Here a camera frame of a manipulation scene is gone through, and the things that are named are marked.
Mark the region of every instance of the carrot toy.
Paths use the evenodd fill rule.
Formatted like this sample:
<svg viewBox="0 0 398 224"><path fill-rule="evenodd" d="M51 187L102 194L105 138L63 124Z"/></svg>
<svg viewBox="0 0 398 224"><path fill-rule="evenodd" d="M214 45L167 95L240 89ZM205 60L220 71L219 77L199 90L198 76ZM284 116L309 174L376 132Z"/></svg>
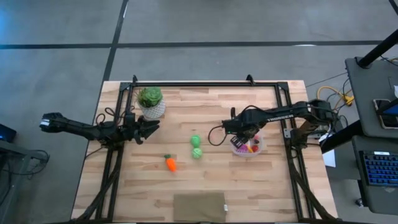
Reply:
<svg viewBox="0 0 398 224"><path fill-rule="evenodd" d="M167 154L167 155L164 155L164 157L166 158L166 165L169 168L169 170L171 172L175 172L177 170L177 168L175 166L174 159L172 159L172 156L170 154Z"/></svg>

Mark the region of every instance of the concrete floor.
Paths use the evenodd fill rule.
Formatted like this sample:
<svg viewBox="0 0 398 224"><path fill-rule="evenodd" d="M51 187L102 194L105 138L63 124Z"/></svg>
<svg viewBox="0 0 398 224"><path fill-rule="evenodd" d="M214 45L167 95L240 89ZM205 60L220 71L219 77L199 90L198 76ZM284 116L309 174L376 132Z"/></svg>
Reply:
<svg viewBox="0 0 398 224"><path fill-rule="evenodd" d="M0 44L111 43L122 0L3 0ZM387 0L130 0L120 43L205 41L382 40L396 28ZM110 80L305 80L345 72L344 59L372 45L118 49ZM16 144L51 154L47 168L21 190L14 223L69 219L87 141L39 129L43 113L59 111L90 123L109 49L0 50L0 123L17 130ZM386 57L398 55L394 47ZM341 88L346 75L312 85ZM358 119L355 105L341 114ZM339 217L394 223L396 217L353 204L352 180L330 179Z"/></svg>

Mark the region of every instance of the keyboard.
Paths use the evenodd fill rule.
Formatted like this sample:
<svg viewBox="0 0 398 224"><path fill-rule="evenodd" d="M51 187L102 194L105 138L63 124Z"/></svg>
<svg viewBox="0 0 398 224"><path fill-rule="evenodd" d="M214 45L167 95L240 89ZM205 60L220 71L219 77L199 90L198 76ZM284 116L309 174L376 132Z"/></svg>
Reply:
<svg viewBox="0 0 398 224"><path fill-rule="evenodd" d="M398 187L398 154L361 151L369 185Z"/></svg>

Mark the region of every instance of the wooden tabletop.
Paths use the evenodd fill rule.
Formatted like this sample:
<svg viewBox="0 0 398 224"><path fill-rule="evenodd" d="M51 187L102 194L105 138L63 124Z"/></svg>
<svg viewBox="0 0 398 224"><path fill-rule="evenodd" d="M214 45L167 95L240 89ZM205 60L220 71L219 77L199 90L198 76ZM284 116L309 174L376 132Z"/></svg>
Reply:
<svg viewBox="0 0 398 224"><path fill-rule="evenodd" d="M293 103L308 100L303 81L287 82ZM104 83L97 114L106 107L115 108L119 84ZM165 87L162 93L166 112L160 119L160 128L144 144L131 141L124 148L114 222L173 222L174 194L196 192L224 192L227 222L297 220L279 122L268 123L262 129L265 148L253 158L235 156L229 138L218 147L207 140L212 127L220 125L222 119L230 119L233 106L237 114L247 105L276 107L274 88ZM134 112L140 114L135 98L133 101ZM200 160L192 159L189 141L193 134L202 139ZM223 135L223 130L215 130L211 140L219 142ZM98 142L92 141L87 153L99 147ZM175 158L175 173L167 169L165 154ZM311 190L329 213L337 217L320 148L310 146L303 150L303 156ZM105 157L106 150L102 150L85 161L72 218L81 215L98 193ZM300 198L306 213L303 193Z"/></svg>

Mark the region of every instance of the potted plant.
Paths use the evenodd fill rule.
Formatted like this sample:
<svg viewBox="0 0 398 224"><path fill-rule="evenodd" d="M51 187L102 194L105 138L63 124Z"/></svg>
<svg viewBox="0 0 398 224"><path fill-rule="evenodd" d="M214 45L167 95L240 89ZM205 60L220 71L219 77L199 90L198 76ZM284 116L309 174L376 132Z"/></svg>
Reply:
<svg viewBox="0 0 398 224"><path fill-rule="evenodd" d="M147 87L140 90L137 102L145 119L153 120L160 118L166 110L166 104L159 87Z"/></svg>

